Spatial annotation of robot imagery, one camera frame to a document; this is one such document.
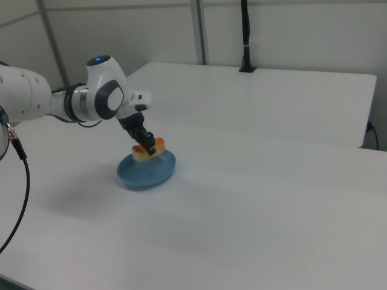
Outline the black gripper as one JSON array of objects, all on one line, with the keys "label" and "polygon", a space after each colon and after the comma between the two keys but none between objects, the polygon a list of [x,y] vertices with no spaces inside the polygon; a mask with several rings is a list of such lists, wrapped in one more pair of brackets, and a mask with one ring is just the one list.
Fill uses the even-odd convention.
[{"label": "black gripper", "polygon": [[147,153],[151,156],[155,153],[155,138],[152,132],[145,129],[144,120],[145,118],[141,112],[118,119],[121,127],[127,131],[138,145],[144,145]]}]

